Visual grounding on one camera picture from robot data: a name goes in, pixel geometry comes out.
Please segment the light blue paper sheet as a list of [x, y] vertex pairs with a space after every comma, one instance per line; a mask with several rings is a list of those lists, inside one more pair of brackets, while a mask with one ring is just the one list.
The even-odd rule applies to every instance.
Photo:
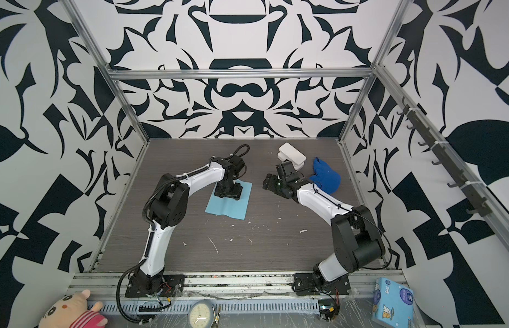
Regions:
[[212, 192], [205, 212], [211, 215], [224, 215], [232, 219], [245, 220], [253, 184], [241, 180], [238, 180], [238, 183], [242, 187], [239, 200], [219, 198]]

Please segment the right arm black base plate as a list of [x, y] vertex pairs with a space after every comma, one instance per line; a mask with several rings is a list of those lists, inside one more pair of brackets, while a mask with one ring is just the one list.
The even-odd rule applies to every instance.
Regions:
[[327, 282], [319, 273], [295, 273], [291, 289], [299, 296], [324, 293], [330, 296], [346, 296], [350, 294], [351, 285], [347, 276]]

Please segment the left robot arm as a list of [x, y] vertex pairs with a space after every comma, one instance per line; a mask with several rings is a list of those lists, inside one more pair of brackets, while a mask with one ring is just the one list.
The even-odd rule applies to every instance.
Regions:
[[243, 187], [238, 183], [245, 168], [242, 157], [213, 157], [202, 168], [177, 176], [165, 174], [142, 210], [142, 218], [150, 225], [142, 260], [134, 274], [148, 286], [160, 284], [164, 258], [175, 227], [186, 216], [191, 195], [215, 186], [215, 196], [239, 201]]

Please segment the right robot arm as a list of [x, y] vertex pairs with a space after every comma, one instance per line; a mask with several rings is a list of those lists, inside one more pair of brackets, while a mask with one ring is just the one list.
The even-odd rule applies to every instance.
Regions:
[[353, 207], [335, 199], [319, 184], [303, 177], [290, 161], [277, 165], [276, 171], [266, 176], [263, 189], [307, 207], [331, 227], [333, 253], [313, 269], [318, 286], [364, 269], [383, 257], [383, 231], [366, 206]]

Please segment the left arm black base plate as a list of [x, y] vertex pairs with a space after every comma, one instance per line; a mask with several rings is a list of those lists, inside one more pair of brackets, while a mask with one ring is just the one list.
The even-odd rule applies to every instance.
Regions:
[[130, 281], [126, 285], [125, 297], [173, 297], [183, 291], [185, 278], [185, 275], [163, 275], [162, 277], [131, 275]]

